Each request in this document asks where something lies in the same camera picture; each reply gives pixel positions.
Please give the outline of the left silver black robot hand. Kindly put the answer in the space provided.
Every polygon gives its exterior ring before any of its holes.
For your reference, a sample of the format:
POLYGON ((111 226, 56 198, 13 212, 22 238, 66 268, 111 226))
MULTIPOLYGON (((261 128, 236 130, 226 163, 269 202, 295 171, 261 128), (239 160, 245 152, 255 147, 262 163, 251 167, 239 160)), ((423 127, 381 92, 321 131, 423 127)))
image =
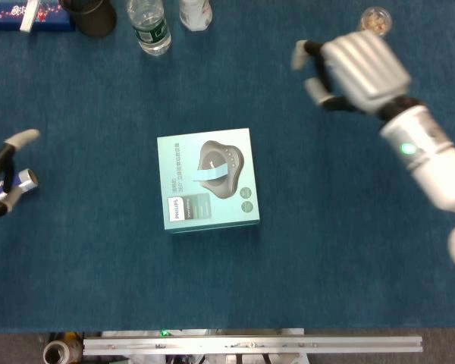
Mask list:
POLYGON ((13 187, 14 154, 38 139, 40 132, 37 129, 28 129, 7 138, 0 148, 0 174, 4 175, 3 191, 5 196, 0 200, 0 217, 7 215, 17 204, 23 191, 13 187))

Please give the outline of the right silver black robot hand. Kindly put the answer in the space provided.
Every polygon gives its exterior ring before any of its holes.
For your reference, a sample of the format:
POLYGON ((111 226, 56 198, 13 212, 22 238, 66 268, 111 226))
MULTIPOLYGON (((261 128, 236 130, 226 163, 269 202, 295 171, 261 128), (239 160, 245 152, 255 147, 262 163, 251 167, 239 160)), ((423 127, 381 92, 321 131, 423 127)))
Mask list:
POLYGON ((408 96, 411 77, 388 44, 371 30, 328 42, 296 42, 291 67, 314 61, 316 77, 304 82, 313 102, 327 111, 359 111, 389 121, 422 102, 408 96))

